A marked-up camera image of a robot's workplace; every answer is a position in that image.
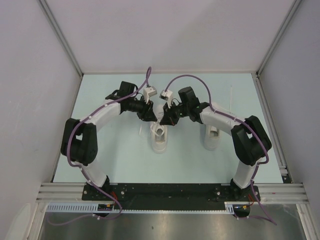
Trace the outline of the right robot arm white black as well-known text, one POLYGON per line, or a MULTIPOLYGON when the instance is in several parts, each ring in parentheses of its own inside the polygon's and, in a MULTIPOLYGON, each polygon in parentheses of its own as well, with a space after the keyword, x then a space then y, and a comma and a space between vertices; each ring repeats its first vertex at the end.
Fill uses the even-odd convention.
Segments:
POLYGON ((160 98, 165 100, 160 125, 175 126, 181 118, 214 127, 231 136, 235 154, 239 159, 236 173, 230 181, 230 194, 242 201, 253 190, 253 182, 261 164, 261 158, 268 157, 272 147, 261 121, 254 115, 239 118, 222 110, 211 101, 200 102, 194 90, 188 86, 178 91, 181 102, 173 103, 173 93, 163 90, 160 98))

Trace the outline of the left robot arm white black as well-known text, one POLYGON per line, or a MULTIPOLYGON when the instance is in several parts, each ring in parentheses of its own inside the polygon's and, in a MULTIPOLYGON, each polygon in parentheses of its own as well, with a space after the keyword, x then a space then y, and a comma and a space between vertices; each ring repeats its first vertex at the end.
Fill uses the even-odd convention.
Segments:
POLYGON ((110 196, 112 187, 109 177, 98 167, 98 131, 111 119, 123 112, 136 113, 144 122, 157 120, 151 97, 157 90, 150 85, 143 88, 142 96, 137 95, 142 87, 122 81, 119 89, 105 97, 103 104, 89 116, 82 119, 69 118, 64 127, 60 152, 67 157, 71 167, 79 168, 87 183, 93 186, 93 194, 100 200, 110 196))

